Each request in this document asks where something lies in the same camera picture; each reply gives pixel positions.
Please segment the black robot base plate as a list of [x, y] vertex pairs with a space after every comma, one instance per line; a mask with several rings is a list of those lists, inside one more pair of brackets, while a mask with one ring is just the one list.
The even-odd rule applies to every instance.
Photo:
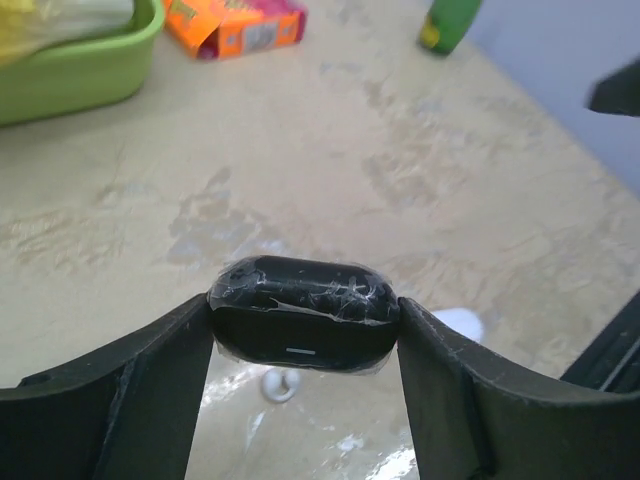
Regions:
[[639, 293], [569, 366], [560, 380], [604, 392], [639, 391]]

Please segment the black earbud charging case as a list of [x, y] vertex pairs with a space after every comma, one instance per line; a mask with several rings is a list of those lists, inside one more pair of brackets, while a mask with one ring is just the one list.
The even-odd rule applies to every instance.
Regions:
[[219, 347], [256, 364], [376, 370], [400, 330], [401, 309], [390, 284], [359, 265], [247, 257], [219, 275], [207, 301]]

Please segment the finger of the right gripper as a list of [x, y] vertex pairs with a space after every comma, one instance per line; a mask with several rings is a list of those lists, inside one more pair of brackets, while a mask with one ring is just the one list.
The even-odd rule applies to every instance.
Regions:
[[591, 89], [586, 107], [608, 115], [638, 116], [640, 113], [640, 60], [612, 72]]

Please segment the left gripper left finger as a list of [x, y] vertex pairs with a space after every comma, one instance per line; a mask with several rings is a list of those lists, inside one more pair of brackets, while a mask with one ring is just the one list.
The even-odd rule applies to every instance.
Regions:
[[4, 479], [182, 479], [213, 334], [203, 294], [1, 391]]

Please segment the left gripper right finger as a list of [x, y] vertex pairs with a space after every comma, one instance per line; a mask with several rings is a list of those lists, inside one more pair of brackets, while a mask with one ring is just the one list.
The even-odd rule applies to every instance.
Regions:
[[398, 356], [423, 479], [635, 479], [639, 391], [552, 378], [401, 300]]

